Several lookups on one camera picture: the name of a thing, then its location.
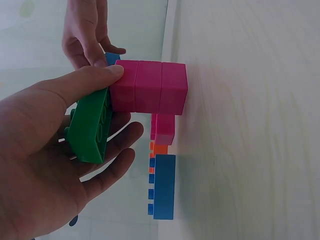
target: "white surface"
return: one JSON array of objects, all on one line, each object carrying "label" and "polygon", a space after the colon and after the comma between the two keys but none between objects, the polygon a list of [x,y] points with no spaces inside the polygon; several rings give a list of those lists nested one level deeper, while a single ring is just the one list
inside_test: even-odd
[{"label": "white surface", "polygon": [[189,93],[159,240],[320,238],[319,12],[317,0],[178,1],[172,60]]},{"label": "white surface", "polygon": [[[0,0],[0,98],[38,81],[71,72],[61,48],[65,0]],[[167,0],[109,0],[112,42],[123,59],[160,60]],[[129,172],[65,226],[42,240],[156,240],[158,223],[147,216],[150,116],[133,114],[145,133],[134,146]]]}]

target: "magenta block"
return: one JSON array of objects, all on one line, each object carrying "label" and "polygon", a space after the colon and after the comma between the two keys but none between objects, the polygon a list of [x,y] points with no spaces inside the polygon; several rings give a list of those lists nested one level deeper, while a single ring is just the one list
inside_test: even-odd
[{"label": "magenta block", "polygon": [[135,78],[135,112],[156,114],[159,111],[162,63],[139,61]]},{"label": "magenta block", "polygon": [[150,140],[156,139],[156,123],[157,123],[157,114],[151,114],[151,129],[150,129]]},{"label": "magenta block", "polygon": [[120,80],[110,86],[112,110],[114,112],[134,113],[135,84],[139,61],[117,60],[116,65],[124,67],[124,74]]},{"label": "magenta block", "polygon": [[188,93],[186,65],[162,63],[159,114],[182,115]]},{"label": "magenta block", "polygon": [[155,123],[155,139],[157,145],[172,145],[175,138],[175,115],[157,114]]}]

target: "plastic toy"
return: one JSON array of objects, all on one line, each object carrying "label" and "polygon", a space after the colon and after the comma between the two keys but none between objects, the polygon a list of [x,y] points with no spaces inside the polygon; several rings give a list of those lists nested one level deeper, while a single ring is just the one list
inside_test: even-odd
[{"label": "plastic toy", "polygon": [[120,55],[115,53],[106,52],[105,59],[109,66],[116,64],[117,60],[120,60]]},{"label": "plastic toy", "polygon": [[175,115],[152,114],[150,135],[156,145],[172,145],[175,137]]},{"label": "plastic toy", "polygon": [[155,158],[157,154],[168,154],[168,145],[157,145],[151,141],[150,150],[150,158]]},{"label": "plastic toy", "polygon": [[[150,113],[148,214],[155,220],[174,218],[176,156],[168,155],[175,137],[175,115],[182,115],[188,92],[186,66],[180,63],[120,60],[105,55],[108,65],[124,67],[123,77],[94,92],[71,111],[65,139],[81,162],[104,162],[112,113]],[[78,217],[71,221],[75,224]]]},{"label": "plastic toy", "polygon": [[[113,53],[106,53],[105,57],[109,65],[120,59]],[[85,96],[71,111],[70,127],[66,127],[64,137],[79,161],[104,162],[112,112],[108,88]]]},{"label": "plastic toy", "polygon": [[115,112],[182,115],[188,92],[186,65],[117,60],[123,77],[110,86]]},{"label": "plastic toy", "polygon": [[148,190],[148,199],[153,200],[148,204],[148,215],[155,220],[174,219],[175,171],[175,155],[155,156],[154,188]]},{"label": "plastic toy", "polygon": [[135,111],[137,113],[158,113],[161,97],[162,63],[139,61],[135,77]]},{"label": "plastic toy", "polygon": [[135,113],[135,84],[138,62],[117,60],[124,67],[123,77],[110,86],[112,109],[115,112]]}]

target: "block stud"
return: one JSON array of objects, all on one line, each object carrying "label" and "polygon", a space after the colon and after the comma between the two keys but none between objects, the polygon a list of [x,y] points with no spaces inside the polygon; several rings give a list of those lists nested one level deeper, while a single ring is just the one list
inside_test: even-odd
[{"label": "block stud", "polygon": [[107,118],[107,110],[106,107],[104,106],[102,108],[102,113],[101,113],[101,123],[104,124],[106,122],[106,118]]},{"label": "block stud", "polygon": [[98,142],[98,143],[100,143],[101,142],[101,140],[102,140],[102,125],[101,124],[99,124],[99,126],[98,126],[98,131],[97,131],[97,133],[96,133],[96,141]]}]

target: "finger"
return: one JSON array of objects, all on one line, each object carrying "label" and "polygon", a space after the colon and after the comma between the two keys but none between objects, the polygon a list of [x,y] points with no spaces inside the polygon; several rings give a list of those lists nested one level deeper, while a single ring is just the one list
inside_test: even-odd
[{"label": "finger", "polygon": [[120,65],[106,68],[86,66],[56,79],[40,81],[30,88],[58,95],[67,109],[84,96],[110,86],[123,74],[124,68]]},{"label": "finger", "polygon": [[96,29],[93,25],[84,24],[77,35],[77,38],[82,45],[84,56],[91,66],[99,68],[107,66],[105,53],[97,41]]},{"label": "finger", "polygon": [[112,114],[109,137],[117,133],[122,129],[131,119],[131,114],[129,112],[114,112]]},{"label": "finger", "polygon": [[133,149],[123,150],[118,157],[102,173],[84,181],[83,187],[86,191],[88,202],[102,194],[116,181],[118,181],[129,169],[135,159]]},{"label": "finger", "polygon": [[72,66],[75,70],[83,68],[85,66],[90,66],[90,63],[85,57],[85,54],[81,55],[70,55],[68,56],[69,61],[71,62]]},{"label": "finger", "polygon": [[56,132],[58,135],[58,139],[64,139],[65,138],[65,128],[70,126],[71,117],[70,115],[65,115],[63,117],[61,126],[59,127],[58,131]]},{"label": "finger", "polygon": [[85,66],[90,66],[90,63],[85,57],[84,49],[80,41],[68,34],[63,35],[62,49],[67,56],[74,69],[80,69]]},{"label": "finger", "polygon": [[105,52],[113,53],[113,54],[125,54],[127,51],[124,48],[119,48],[111,44],[109,37],[105,37],[102,41],[100,41],[101,47]]},{"label": "finger", "polygon": [[68,141],[63,140],[59,142],[59,147],[64,155],[66,155],[69,159],[73,159],[76,157],[75,152],[72,150]]},{"label": "finger", "polygon": [[144,127],[139,122],[132,122],[126,126],[118,135],[108,141],[106,145],[106,155],[103,164],[91,164],[73,161],[73,167],[79,177],[83,177],[93,171],[102,168],[105,164],[114,159],[121,151],[130,148],[143,134]]}]

